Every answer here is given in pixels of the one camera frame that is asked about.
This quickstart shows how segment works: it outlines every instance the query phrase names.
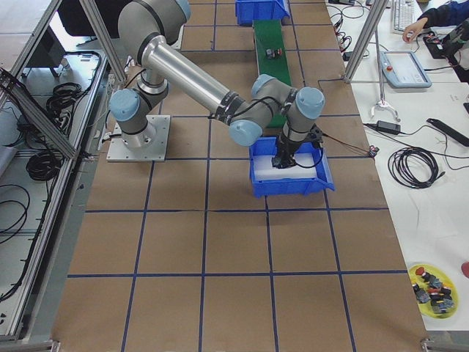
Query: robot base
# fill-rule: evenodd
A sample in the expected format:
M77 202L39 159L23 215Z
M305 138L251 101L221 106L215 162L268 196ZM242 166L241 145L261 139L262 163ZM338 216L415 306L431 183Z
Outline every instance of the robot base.
M155 140L152 144L143 148L129 148L121 138L113 138L109 146L108 161L164 161L166 147L168 146L169 115L147 115L148 122L156 129ZM118 124L113 134L121 134Z

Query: cable bundle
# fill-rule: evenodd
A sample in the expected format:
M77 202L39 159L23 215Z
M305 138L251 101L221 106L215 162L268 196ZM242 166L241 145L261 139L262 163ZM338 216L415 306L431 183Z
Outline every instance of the cable bundle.
M419 180L410 170L409 161L415 159L427 165L430 170L428 180ZM445 172L438 174L439 169L435 157L420 147L406 147L397 150L388 159L388 170L393 179L399 184L409 188L429 188L438 178L442 177Z

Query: blue bin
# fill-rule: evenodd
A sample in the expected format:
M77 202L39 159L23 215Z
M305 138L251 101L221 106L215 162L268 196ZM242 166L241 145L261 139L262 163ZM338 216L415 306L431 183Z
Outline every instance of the blue bin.
M310 194L320 192L329 188L333 191L334 187L332 176L330 175L328 160L325 154L321 162L316 166L316 177L311 178L282 178L280 180L257 180L254 174L254 156L271 155L277 153L276 137L262 137L256 143L249 147L249 157L251 159L249 178L251 179L254 195L256 197L272 196L276 194ZM311 143L303 143L296 152L312 154L314 162L318 162L321 152L313 148Z
M237 24L252 25L253 20L281 20L290 17L285 0L236 0Z

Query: keyboard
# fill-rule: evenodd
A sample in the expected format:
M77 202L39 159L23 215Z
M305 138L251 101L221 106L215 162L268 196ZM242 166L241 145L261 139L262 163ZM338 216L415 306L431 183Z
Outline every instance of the keyboard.
M416 21L414 17L413 0L391 0L391 32L402 34Z

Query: robotic arm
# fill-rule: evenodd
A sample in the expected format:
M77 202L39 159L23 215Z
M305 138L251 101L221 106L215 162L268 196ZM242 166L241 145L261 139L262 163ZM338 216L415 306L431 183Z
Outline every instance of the robotic arm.
M322 93L261 75L252 87L251 102L246 102L170 46L190 16L187 0L134 0L120 14L119 36L146 69L134 88L118 91L110 102L127 146L151 143L155 131L146 115L167 96L169 81L227 124L231 138L243 146L252 145L273 116L283 114L287 122L277 138L274 167L294 166L293 154L304 142L320 147L322 133L315 120L325 103Z

